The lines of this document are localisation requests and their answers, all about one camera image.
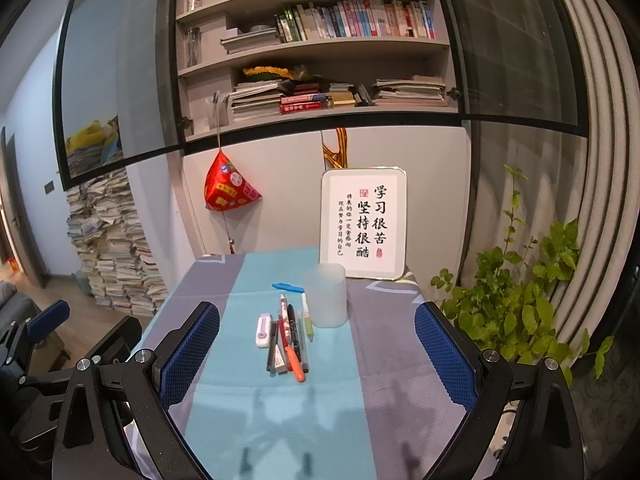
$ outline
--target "white frame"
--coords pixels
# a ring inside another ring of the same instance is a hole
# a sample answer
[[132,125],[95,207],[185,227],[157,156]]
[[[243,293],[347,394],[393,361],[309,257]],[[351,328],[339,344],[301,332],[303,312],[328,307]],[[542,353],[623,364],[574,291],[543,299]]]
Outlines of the white frame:
[[398,177],[398,243],[396,262],[392,272],[382,272],[376,276],[372,276],[370,270],[345,269],[347,278],[370,278],[373,280],[398,280],[404,275],[406,261],[406,200],[407,200],[407,182],[406,173],[401,168],[378,167],[362,170],[352,170],[345,168],[343,170],[327,170],[322,175],[321,187],[321,212],[320,212],[320,263],[328,262],[329,244],[328,244],[328,216],[330,211],[330,191],[332,176],[347,176],[347,173],[356,176],[374,176],[380,174],[393,173]]

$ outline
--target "white pen cup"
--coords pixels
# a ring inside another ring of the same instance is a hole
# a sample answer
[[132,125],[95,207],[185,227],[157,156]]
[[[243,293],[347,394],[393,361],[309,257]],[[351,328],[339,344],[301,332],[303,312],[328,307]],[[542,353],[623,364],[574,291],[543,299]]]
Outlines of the white pen cup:
[[347,281],[340,264],[317,264],[303,278],[312,323],[335,328],[347,321]]

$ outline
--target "bolt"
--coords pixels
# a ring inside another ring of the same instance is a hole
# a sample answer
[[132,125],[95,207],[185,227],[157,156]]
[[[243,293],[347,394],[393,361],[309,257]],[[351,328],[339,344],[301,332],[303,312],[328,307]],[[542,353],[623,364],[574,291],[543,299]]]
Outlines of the bolt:
[[555,359],[553,359],[551,357],[547,357],[545,359],[545,366],[547,368],[549,368],[549,370],[551,370],[551,371],[558,370],[558,361],[556,361]]
[[85,371],[89,366],[91,366],[91,359],[80,359],[78,364],[76,364],[76,368],[81,372]]
[[146,363],[147,361],[149,361],[149,359],[151,359],[152,355],[154,353],[147,349],[147,348],[143,348],[142,350],[138,350],[136,352],[136,361],[139,363]]
[[500,360],[500,356],[498,355],[498,352],[496,352],[491,348],[488,348],[487,350],[482,352],[482,357],[484,357],[484,359],[486,361],[489,361],[490,363],[497,363]]

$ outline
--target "framed sign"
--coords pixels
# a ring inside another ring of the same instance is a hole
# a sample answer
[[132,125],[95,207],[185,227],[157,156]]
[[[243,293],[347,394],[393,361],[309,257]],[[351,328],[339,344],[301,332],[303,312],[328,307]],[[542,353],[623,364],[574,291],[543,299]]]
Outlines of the framed sign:
[[396,280],[406,253],[406,173],[329,170],[322,176],[320,263],[348,278]]

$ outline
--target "red sachet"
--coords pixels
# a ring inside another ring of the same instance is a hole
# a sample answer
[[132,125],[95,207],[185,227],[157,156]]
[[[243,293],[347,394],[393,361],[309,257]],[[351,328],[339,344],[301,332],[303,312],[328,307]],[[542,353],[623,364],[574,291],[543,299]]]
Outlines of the red sachet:
[[238,173],[222,150],[209,168],[204,181],[204,200],[208,209],[229,211],[251,202],[262,195]]

